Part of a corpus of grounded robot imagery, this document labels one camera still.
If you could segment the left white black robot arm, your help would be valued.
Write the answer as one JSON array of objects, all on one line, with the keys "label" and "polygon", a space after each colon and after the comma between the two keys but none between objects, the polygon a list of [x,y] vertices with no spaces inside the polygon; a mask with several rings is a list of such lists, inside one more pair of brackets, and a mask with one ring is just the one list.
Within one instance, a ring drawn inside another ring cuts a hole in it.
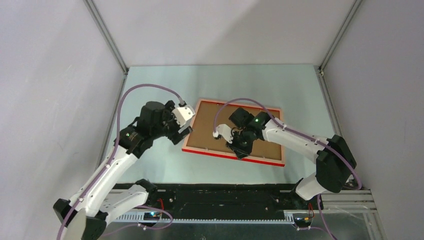
[{"label": "left white black robot arm", "polygon": [[188,104],[147,102],[139,116],[122,128],[113,148],[89,180],[69,199],[58,199],[53,206],[66,231],[60,240],[97,240],[107,226],[133,208],[153,208],[158,202],[157,187],[146,179],[138,180],[126,191],[109,197],[120,177],[153,146],[165,137],[174,145],[193,129],[188,125],[195,116]]}]

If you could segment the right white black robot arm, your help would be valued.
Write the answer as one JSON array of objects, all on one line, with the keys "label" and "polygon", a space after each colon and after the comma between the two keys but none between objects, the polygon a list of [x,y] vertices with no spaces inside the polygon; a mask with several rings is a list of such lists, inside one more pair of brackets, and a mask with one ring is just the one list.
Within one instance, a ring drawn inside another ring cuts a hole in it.
[{"label": "right white black robot arm", "polygon": [[250,156],[254,142],[261,140],[289,148],[315,165],[315,171],[301,178],[290,196],[291,204],[297,209],[304,209],[313,197],[323,192],[339,193],[357,166],[346,141],[339,135],[309,136],[271,116],[267,110],[254,116],[239,107],[229,120],[234,127],[217,125],[213,137],[224,138],[237,159]]}]

